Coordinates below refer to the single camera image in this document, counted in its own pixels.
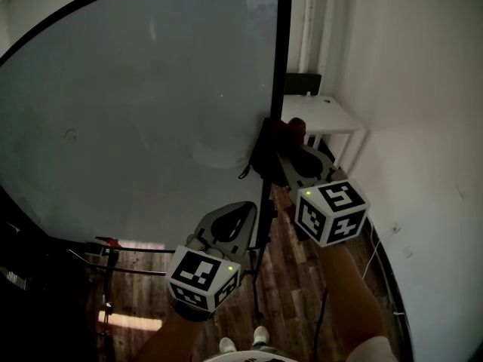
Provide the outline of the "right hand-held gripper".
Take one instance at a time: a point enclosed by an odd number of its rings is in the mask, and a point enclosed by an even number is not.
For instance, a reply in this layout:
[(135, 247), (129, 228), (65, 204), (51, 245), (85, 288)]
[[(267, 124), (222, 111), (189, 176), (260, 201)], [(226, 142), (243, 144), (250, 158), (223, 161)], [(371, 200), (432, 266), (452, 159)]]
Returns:
[(278, 154), (288, 195), (296, 207), (294, 224), (320, 247), (360, 234), (369, 200), (355, 179), (337, 169), (324, 153), (302, 145)]

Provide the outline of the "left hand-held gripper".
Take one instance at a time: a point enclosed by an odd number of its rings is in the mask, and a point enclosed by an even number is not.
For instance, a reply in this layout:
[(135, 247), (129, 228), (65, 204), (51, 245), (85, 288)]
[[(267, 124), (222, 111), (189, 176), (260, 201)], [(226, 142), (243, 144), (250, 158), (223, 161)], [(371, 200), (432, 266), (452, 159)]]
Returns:
[(257, 221), (252, 201), (227, 204), (205, 215), (193, 235), (220, 248), (230, 261), (178, 246), (166, 281), (173, 298), (206, 312), (215, 311), (236, 289), (248, 264), (248, 248)]

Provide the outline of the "person's left hand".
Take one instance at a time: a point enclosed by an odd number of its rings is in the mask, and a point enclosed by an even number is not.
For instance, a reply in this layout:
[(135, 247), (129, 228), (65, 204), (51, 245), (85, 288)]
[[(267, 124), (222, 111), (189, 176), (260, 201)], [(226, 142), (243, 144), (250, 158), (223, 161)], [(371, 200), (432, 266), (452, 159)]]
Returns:
[(230, 258), (220, 248), (210, 245), (204, 238), (200, 238), (197, 235), (190, 235), (186, 239), (186, 247), (191, 250), (206, 253), (209, 256), (230, 261)]

